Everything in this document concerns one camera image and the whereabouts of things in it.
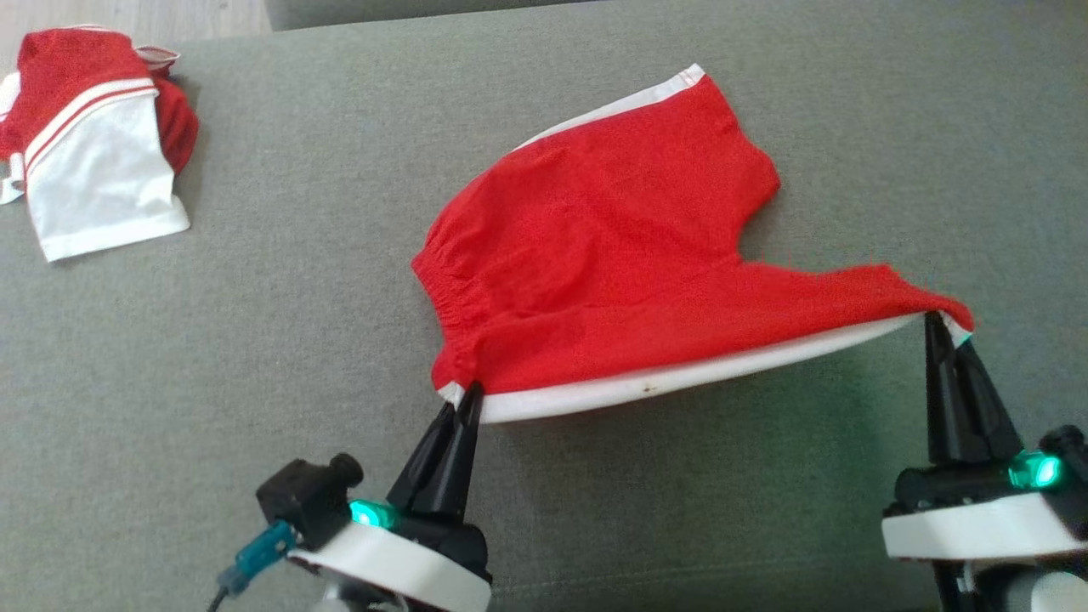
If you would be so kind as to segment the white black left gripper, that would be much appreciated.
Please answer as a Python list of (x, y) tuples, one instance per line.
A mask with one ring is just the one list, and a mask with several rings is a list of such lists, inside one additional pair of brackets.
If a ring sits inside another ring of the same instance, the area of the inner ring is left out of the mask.
[(474, 382), (457, 407), (438, 408), (386, 493), (391, 507), (351, 500), (351, 521), (331, 541), (292, 550), (292, 564), (326, 582), (309, 612), (487, 612), (492, 585), (482, 534), (397, 512), (463, 521), (484, 397), (485, 388)]

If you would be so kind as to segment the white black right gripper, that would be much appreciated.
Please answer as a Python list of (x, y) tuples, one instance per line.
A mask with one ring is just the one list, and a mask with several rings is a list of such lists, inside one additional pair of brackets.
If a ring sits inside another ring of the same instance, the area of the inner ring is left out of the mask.
[(979, 562), (1088, 553), (1088, 462), (1023, 450), (974, 342), (955, 348), (937, 311), (925, 314), (925, 344), (929, 461), (964, 464), (900, 474), (881, 521), (887, 555)]

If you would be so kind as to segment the red shorts white stripe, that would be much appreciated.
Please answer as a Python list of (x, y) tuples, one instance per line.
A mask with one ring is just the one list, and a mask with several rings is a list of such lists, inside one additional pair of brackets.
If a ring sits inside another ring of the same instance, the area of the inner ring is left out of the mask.
[(438, 318), (438, 396), (484, 388), (482, 423), (611, 407), (851, 348), (963, 302), (889, 264), (745, 260), (772, 159), (691, 65), (547, 128), (444, 207), (411, 267)]

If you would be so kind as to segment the red shirt white sleeves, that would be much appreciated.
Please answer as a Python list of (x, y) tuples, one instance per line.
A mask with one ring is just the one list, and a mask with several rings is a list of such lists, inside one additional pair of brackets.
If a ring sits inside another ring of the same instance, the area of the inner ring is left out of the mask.
[(48, 261), (190, 227), (174, 182), (201, 122), (178, 57), (97, 25), (24, 35), (0, 82), (0, 205), (25, 201)]

